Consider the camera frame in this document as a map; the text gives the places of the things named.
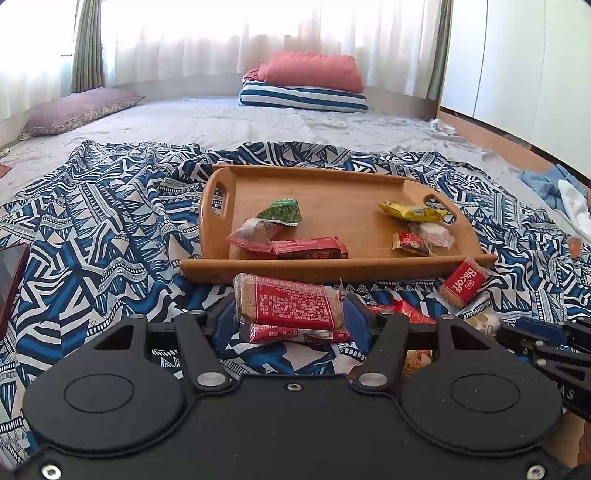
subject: food package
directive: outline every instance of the food package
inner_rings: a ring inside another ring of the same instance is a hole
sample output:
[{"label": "food package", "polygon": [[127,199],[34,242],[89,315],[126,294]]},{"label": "food package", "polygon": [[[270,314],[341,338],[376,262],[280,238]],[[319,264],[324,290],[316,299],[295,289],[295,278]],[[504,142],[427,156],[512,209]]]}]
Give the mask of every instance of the food package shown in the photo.
[{"label": "food package", "polygon": [[272,223],[297,226],[301,222],[300,206],[295,199],[275,200],[256,217]]},{"label": "food package", "polygon": [[336,237],[308,240],[277,240],[271,242],[277,258],[348,258],[347,248]]},{"label": "food package", "polygon": [[271,223],[259,218],[249,218],[226,240],[232,245],[253,252],[271,252],[271,238],[283,229],[280,223]]},{"label": "food package", "polygon": [[276,327],[241,322],[240,340],[249,343],[272,342],[274,340],[292,340],[304,342],[352,342],[346,329],[310,330],[302,328]]},{"label": "food package", "polygon": [[411,232],[401,232],[394,234],[392,250],[404,250],[418,257],[428,257],[432,255],[431,251],[423,242],[423,239]]},{"label": "food package", "polygon": [[405,314],[411,323],[435,323],[435,320],[423,315],[415,307],[404,300],[392,300],[392,305],[366,305],[370,312],[374,313],[391,313],[398,312]]},{"label": "food package", "polygon": [[339,290],[240,273],[234,278],[236,316],[247,323],[311,330],[343,327]]},{"label": "food package", "polygon": [[412,233],[423,239],[429,249],[434,247],[450,248],[454,244],[455,239],[449,230],[438,223],[410,222],[408,226]]},{"label": "food package", "polygon": [[447,212],[422,205],[402,205],[396,202],[379,202],[378,206],[390,217],[409,222],[439,222]]},{"label": "food package", "polygon": [[468,258],[437,291],[450,305],[460,309],[474,298],[487,278],[488,272],[473,258]]}]

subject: pink pillow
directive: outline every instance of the pink pillow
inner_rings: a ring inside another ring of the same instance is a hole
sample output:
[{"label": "pink pillow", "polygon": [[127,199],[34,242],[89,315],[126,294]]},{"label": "pink pillow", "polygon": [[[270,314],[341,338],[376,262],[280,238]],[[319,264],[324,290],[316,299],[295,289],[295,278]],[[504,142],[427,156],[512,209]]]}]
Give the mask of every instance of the pink pillow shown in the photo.
[{"label": "pink pillow", "polygon": [[281,86],[326,87],[346,92],[363,92],[361,74],[353,57],[327,57],[315,53],[282,51],[261,64],[261,82]]}]

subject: wrapped biscuit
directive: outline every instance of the wrapped biscuit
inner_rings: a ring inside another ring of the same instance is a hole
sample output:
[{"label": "wrapped biscuit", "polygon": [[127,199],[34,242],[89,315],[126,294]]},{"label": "wrapped biscuit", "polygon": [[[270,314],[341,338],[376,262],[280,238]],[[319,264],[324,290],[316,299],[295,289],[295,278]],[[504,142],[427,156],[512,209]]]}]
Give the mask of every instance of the wrapped biscuit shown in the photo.
[{"label": "wrapped biscuit", "polygon": [[488,272],[473,258],[468,258],[437,291],[450,305],[461,309],[474,298],[488,275]]},{"label": "wrapped biscuit", "polygon": [[342,294],[332,287],[240,273],[234,290],[236,316],[246,323],[311,330],[343,327]]},{"label": "wrapped biscuit", "polygon": [[390,217],[409,222],[439,222],[447,212],[422,205],[402,205],[396,202],[379,202],[378,206]]}]

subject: red snack wrapper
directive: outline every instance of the red snack wrapper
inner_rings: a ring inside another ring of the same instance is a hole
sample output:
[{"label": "red snack wrapper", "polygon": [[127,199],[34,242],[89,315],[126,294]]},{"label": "red snack wrapper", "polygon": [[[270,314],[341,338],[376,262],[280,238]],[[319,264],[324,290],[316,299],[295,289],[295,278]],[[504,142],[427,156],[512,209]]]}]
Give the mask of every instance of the red snack wrapper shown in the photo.
[{"label": "red snack wrapper", "polygon": [[343,326],[342,294],[332,287],[241,273],[234,290],[236,315],[244,322],[311,330]]},{"label": "red snack wrapper", "polygon": [[392,305],[366,305],[365,307],[374,313],[398,312],[405,314],[411,323],[436,323],[435,320],[423,315],[416,308],[404,300],[393,300]]},{"label": "red snack wrapper", "polygon": [[486,270],[480,267],[473,258],[468,258],[437,291],[452,306],[462,308],[474,298],[487,278]]},{"label": "red snack wrapper", "polygon": [[347,258],[346,247],[336,237],[271,242],[277,258]]},{"label": "red snack wrapper", "polygon": [[352,342],[351,335],[342,330],[308,330],[301,328],[276,327],[274,325],[240,324],[240,339],[244,342],[271,342],[274,340],[298,340],[306,342]]}]

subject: blue and white striped cushion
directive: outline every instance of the blue and white striped cushion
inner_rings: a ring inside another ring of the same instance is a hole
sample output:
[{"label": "blue and white striped cushion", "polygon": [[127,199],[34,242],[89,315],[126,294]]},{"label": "blue and white striped cushion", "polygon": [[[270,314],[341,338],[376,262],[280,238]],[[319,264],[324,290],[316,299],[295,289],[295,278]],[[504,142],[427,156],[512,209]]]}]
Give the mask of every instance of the blue and white striped cushion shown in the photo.
[{"label": "blue and white striped cushion", "polygon": [[363,112],[368,109],[365,97],[323,87],[280,87],[247,80],[238,95],[241,105],[307,108],[335,112]]}]

